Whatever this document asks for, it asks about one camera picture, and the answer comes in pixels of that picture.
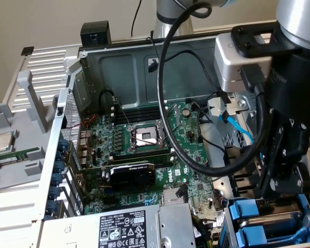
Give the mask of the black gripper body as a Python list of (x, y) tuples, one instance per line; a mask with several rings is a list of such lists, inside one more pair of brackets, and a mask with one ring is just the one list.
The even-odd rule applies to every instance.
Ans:
[(268, 55), (272, 62), (265, 84), (266, 102), (279, 115), (268, 121), (268, 134), (282, 118), (305, 125), (310, 136), (310, 50), (297, 48)]

